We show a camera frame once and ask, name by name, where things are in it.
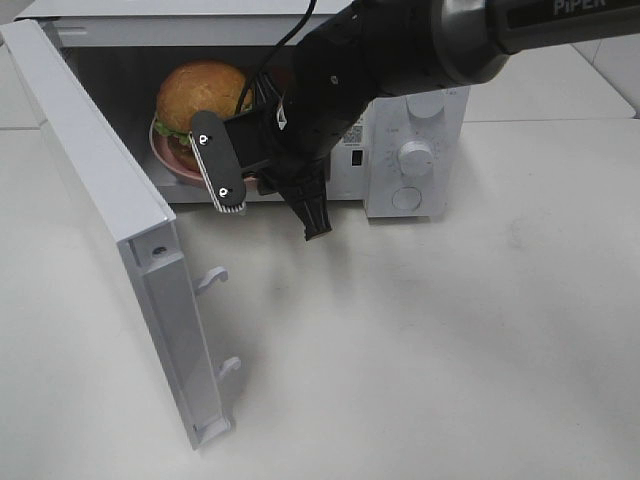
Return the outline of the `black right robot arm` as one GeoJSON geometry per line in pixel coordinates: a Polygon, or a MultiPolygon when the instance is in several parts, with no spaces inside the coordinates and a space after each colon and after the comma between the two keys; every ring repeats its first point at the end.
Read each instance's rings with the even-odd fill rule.
{"type": "Polygon", "coordinates": [[[257,72],[250,111],[197,112],[191,148],[217,211],[244,210],[255,175],[313,239],[331,229],[324,159],[374,99],[483,84],[523,50],[638,30],[635,1],[355,1],[296,45],[284,90],[257,72]]]}

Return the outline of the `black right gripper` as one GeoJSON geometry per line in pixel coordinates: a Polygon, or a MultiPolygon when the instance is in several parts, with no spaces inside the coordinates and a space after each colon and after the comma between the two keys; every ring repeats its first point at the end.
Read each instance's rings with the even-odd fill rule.
{"type": "Polygon", "coordinates": [[[280,97],[225,122],[195,113],[189,139],[216,210],[246,209],[241,165],[280,194],[306,240],[330,232],[325,158],[377,93],[361,35],[318,29],[294,49],[293,77],[280,97]]]}

